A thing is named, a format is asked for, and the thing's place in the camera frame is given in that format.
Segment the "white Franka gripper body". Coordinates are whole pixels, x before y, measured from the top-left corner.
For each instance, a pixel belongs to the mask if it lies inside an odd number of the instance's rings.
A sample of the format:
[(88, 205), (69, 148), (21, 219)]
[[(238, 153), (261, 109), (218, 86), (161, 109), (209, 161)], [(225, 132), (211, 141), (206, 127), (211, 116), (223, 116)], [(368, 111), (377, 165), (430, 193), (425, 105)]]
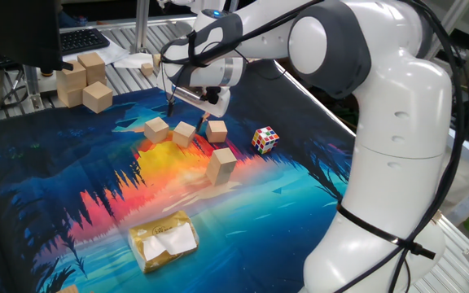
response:
[(218, 94), (219, 99), (216, 104), (213, 104), (201, 99), (198, 94), (194, 94), (184, 87), (175, 86), (167, 78), (162, 69), (157, 76), (157, 86), (167, 94), (167, 98), (170, 102), (180, 100), (181, 102), (187, 103), (218, 118), (225, 115), (230, 102), (230, 90), (228, 87), (221, 87), (221, 91)]

